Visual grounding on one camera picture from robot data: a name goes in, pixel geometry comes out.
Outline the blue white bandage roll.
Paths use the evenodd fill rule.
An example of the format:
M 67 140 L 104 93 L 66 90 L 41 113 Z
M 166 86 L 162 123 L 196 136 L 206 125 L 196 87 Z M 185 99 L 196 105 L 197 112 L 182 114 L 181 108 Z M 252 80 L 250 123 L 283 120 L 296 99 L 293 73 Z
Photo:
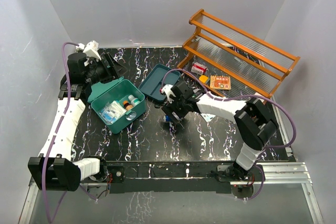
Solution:
M 164 122 L 171 122 L 171 119 L 168 115 L 164 116 Z

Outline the blue white bandage packet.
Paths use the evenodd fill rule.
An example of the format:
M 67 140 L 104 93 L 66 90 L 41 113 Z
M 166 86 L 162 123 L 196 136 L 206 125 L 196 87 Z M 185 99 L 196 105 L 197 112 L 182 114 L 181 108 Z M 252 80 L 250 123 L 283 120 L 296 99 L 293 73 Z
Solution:
M 99 112 L 100 117 L 102 120 L 107 124 L 113 124 L 116 122 L 120 117 L 126 114 L 126 110 L 124 107 L 119 103 L 119 101 L 113 101 L 111 103 L 107 103 Z

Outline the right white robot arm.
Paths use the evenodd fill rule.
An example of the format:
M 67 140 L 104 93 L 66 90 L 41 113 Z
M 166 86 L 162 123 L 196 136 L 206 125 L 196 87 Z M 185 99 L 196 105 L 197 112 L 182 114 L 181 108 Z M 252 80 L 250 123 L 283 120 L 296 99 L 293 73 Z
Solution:
M 219 116 L 236 123 L 243 146 L 233 166 L 240 180 L 247 180 L 253 174 L 252 166 L 257 157 L 279 128 L 268 108 L 256 97 L 227 101 L 205 90 L 190 88 L 184 81 L 166 84 L 160 92 L 167 98 L 162 110 L 174 123 L 190 112 Z

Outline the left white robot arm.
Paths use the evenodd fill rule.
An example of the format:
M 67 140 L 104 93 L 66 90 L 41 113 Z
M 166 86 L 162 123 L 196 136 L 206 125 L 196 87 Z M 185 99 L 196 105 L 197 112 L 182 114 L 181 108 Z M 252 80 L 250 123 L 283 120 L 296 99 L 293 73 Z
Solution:
M 40 190 L 75 191 L 90 176 L 98 182 L 108 177 L 108 168 L 98 157 L 71 160 L 75 132 L 86 104 L 93 98 L 92 92 L 100 84 L 120 80 L 126 71 L 110 53 L 100 57 L 97 60 L 80 51 L 67 58 L 68 74 L 60 82 L 52 128 L 38 156 L 28 161 L 28 169 Z

